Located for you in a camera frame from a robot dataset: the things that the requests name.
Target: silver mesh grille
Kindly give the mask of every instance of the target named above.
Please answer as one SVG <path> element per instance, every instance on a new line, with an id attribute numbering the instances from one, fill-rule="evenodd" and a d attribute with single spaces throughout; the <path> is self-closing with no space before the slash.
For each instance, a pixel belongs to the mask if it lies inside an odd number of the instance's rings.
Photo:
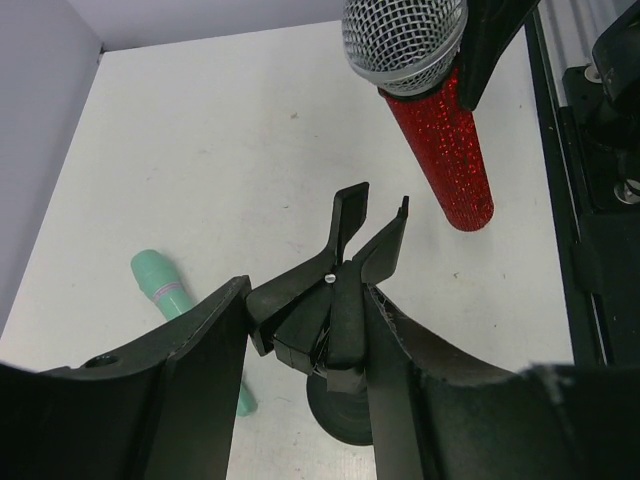
<path id="1" fill-rule="evenodd" d="M 352 68 L 390 93 L 425 91 L 449 69 L 466 0 L 347 0 L 344 49 Z"/>

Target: gray wall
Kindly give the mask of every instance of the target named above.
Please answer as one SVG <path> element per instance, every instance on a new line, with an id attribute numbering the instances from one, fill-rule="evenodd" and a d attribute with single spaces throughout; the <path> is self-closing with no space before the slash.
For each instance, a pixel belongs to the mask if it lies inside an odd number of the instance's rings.
<path id="1" fill-rule="evenodd" d="M 69 0 L 107 50 L 337 20 L 344 0 Z"/>
<path id="2" fill-rule="evenodd" d="M 97 69 L 65 0 L 0 0 L 0 333 Z"/>

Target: black plastic clip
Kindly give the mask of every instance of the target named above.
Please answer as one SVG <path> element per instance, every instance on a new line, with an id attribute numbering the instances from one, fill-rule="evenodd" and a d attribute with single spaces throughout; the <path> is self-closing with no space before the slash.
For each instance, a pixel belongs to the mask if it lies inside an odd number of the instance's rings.
<path id="1" fill-rule="evenodd" d="M 326 376 L 334 392 L 357 393 L 365 387 L 363 285 L 376 285 L 395 271 L 409 213 L 409 197 L 404 197 L 396 218 L 344 261 L 347 242 L 365 221 L 368 196 L 368 183 L 337 192 L 326 247 L 246 300 L 258 353 L 275 348 L 290 367 Z"/>

